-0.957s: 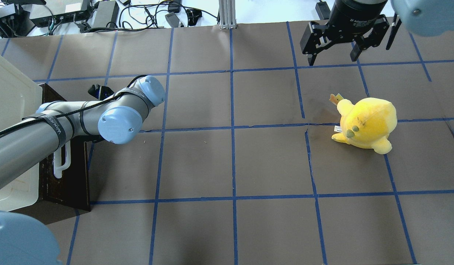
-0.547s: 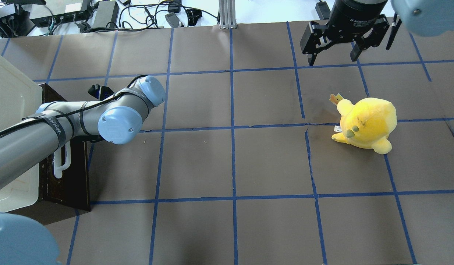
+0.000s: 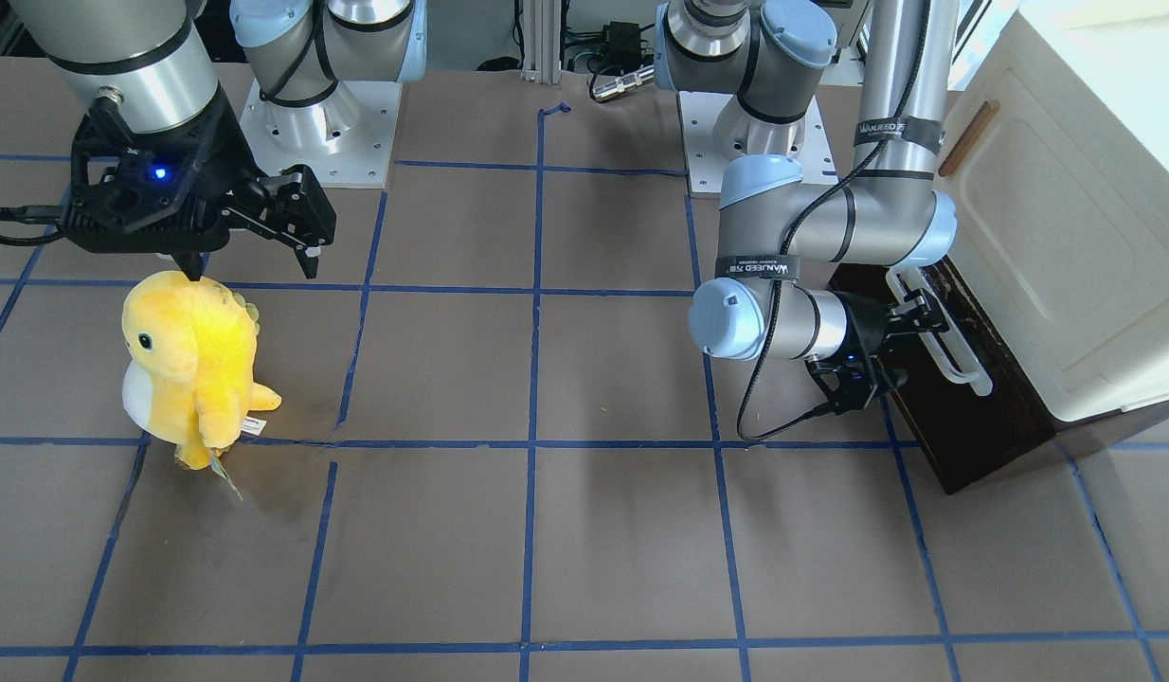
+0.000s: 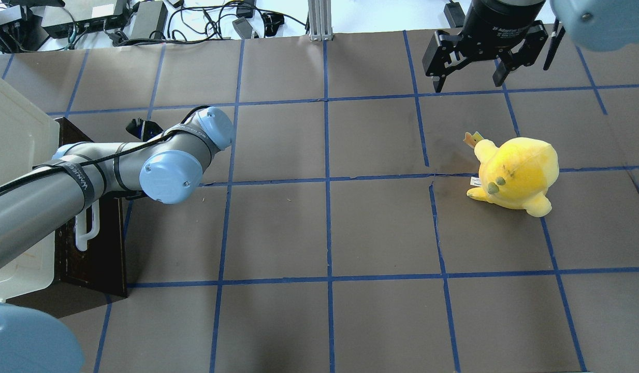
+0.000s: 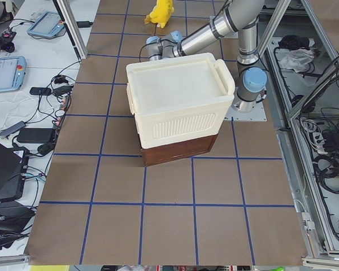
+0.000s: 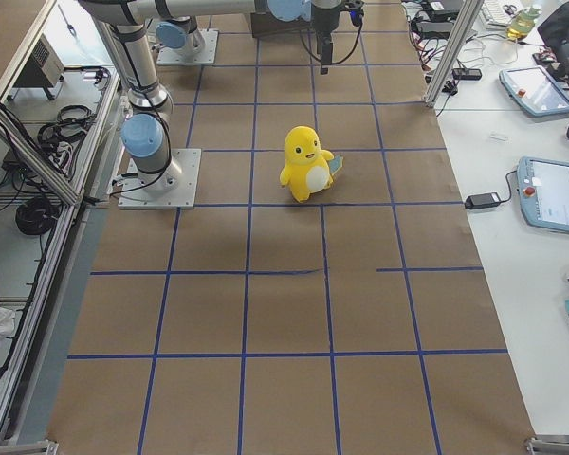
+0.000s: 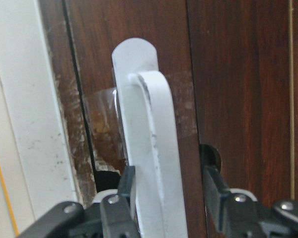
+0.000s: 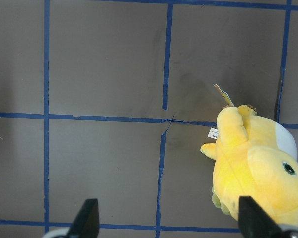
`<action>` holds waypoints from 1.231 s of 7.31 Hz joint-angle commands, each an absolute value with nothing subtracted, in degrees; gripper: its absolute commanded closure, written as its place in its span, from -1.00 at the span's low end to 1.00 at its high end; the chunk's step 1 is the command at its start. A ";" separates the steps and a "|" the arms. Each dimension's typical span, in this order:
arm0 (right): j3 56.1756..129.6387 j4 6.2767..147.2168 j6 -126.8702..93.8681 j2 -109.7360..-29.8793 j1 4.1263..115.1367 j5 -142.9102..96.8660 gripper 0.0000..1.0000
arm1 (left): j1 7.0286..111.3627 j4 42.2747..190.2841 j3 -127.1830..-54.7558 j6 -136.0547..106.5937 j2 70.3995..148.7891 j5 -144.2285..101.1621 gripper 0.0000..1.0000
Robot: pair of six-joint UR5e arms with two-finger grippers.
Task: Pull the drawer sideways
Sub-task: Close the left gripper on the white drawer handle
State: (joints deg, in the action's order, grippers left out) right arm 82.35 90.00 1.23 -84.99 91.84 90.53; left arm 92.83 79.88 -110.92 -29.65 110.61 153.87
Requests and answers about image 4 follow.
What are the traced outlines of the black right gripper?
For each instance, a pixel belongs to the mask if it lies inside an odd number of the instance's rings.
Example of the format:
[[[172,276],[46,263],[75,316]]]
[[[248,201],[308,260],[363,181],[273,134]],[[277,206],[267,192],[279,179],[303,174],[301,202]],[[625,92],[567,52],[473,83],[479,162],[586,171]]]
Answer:
[[[545,1],[472,1],[457,35],[433,33],[422,58],[424,74],[441,93],[447,76],[473,62],[499,61],[492,79],[502,87],[512,71],[532,66],[548,40],[537,19]]]

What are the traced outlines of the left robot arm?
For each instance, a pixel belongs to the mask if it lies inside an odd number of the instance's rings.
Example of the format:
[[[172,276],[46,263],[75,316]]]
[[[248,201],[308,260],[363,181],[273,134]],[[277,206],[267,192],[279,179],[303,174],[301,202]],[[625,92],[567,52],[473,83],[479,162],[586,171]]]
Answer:
[[[164,205],[194,193],[236,127],[220,108],[199,106],[146,142],[77,142],[0,185],[0,269],[112,194],[143,193]]]

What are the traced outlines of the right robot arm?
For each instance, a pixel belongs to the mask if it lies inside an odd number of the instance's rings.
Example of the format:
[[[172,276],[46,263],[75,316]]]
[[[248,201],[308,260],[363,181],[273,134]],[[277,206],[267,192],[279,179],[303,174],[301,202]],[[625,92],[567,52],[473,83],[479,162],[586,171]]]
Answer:
[[[457,35],[435,31],[422,58],[426,76],[440,93],[447,76],[473,62],[498,61],[492,80],[501,87],[521,66],[532,66],[545,46],[544,70],[565,35],[597,52],[639,43],[639,1],[551,1],[551,31],[538,19],[544,1],[473,1]]]

